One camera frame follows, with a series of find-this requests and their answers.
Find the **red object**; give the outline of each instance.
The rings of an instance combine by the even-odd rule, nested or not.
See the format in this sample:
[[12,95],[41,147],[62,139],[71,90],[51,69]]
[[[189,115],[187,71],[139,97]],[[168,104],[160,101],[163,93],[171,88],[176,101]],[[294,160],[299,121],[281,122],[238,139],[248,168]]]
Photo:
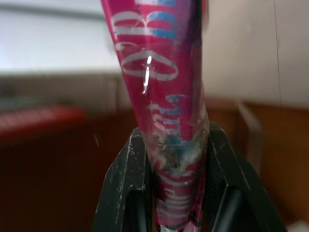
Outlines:
[[202,0],[202,12],[203,18],[208,17],[208,0]]
[[0,113],[0,145],[41,136],[85,120],[82,110],[66,106]]

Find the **blurred background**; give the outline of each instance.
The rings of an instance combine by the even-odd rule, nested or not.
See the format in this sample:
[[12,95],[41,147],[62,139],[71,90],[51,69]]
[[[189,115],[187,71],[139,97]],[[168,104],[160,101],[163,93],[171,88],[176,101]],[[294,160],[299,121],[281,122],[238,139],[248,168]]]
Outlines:
[[[309,231],[309,2],[209,5],[209,118]],[[99,0],[0,0],[0,231],[88,231],[136,126]]]

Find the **pink cylindrical object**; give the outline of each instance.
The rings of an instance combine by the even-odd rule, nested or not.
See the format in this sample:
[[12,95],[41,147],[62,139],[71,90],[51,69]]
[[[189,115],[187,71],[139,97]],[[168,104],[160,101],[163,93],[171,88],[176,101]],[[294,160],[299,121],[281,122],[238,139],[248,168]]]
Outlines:
[[153,167],[156,222],[161,230],[198,231],[208,132],[201,1],[102,0],[102,5]]

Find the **brown wooden furniture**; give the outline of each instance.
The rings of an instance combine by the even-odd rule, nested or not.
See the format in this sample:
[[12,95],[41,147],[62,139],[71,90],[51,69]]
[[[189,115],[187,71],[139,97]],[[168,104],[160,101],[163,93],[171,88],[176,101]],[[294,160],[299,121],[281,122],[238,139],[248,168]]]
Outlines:
[[105,173],[136,125],[127,111],[0,146],[0,231],[90,231]]
[[247,104],[265,131],[261,179],[284,221],[309,222],[309,110]]

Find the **white wall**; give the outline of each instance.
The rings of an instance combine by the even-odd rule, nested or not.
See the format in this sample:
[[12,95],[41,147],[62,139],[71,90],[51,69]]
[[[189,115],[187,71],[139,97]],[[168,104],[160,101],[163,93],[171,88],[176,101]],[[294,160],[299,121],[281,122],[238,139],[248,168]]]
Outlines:
[[308,108],[308,11],[307,0],[210,0],[206,92]]

